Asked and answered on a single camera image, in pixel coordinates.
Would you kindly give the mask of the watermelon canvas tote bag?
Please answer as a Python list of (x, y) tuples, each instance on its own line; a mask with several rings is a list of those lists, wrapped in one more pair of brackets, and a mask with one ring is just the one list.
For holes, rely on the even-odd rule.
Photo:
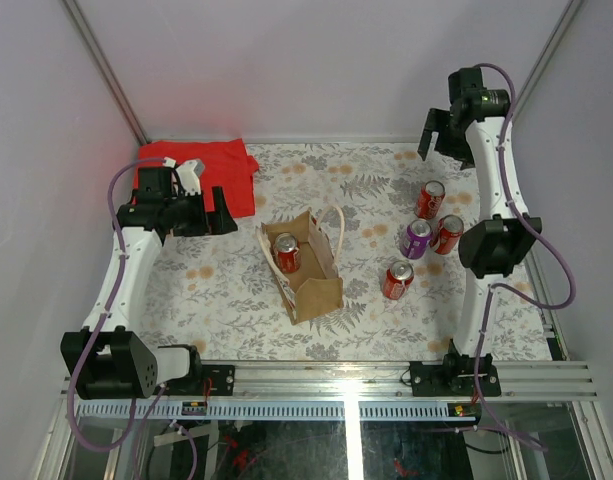
[[(329, 213), (334, 213), (339, 220), (336, 243), (331, 242), (323, 229), (323, 220)], [(296, 236), (300, 244), (301, 267), (292, 274), (279, 270), (273, 253), (275, 238), (285, 232)], [(288, 222), (262, 224), (255, 234), (291, 324), (308, 322), (343, 307), (343, 279), (338, 261), (344, 241), (345, 216), (339, 206), (329, 205), (317, 217), (307, 210)]]

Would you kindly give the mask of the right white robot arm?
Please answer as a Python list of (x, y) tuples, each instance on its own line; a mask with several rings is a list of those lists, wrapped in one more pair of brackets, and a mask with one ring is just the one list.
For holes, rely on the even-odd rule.
[(508, 284), (542, 230), (529, 214), (516, 176), (511, 129), (516, 92), (512, 84), (489, 89), (485, 64), (464, 67), (448, 77), (446, 110), (429, 110), (417, 150), (421, 158), (435, 151), (472, 168), (479, 188), (478, 222), (458, 242), (466, 271), (466, 291), (457, 331), (442, 369), (444, 387), (464, 394), (474, 387), (478, 372), (492, 362), (487, 330), (495, 310), (495, 295)]

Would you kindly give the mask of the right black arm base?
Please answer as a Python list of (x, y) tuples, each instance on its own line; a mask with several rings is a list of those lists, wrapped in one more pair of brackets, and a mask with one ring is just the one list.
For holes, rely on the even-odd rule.
[(500, 397), (501, 384), (494, 365), (480, 366), (475, 375), (472, 366), (465, 370), (439, 363), (414, 361), (409, 363), (411, 389), (414, 397), (473, 397), (476, 393), (475, 378), (485, 397)]

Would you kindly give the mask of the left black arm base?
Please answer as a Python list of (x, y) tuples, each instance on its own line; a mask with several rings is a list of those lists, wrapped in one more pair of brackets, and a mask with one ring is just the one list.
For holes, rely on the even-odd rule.
[(166, 395), (190, 397), (228, 397), (233, 395), (236, 367), (204, 364), (197, 372), (166, 384)]

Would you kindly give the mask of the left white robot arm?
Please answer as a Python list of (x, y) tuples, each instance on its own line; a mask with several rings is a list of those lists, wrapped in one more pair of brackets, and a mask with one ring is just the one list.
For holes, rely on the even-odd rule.
[(203, 163), (135, 165), (137, 185), (129, 201), (111, 206), (113, 250), (98, 298), (80, 330), (63, 335), (60, 351), (71, 376), (69, 390), (83, 400), (146, 399), (162, 385), (173, 394), (194, 394), (208, 382), (192, 345), (152, 349), (136, 329), (145, 293), (165, 240), (237, 231), (221, 187), (207, 208), (200, 177)]

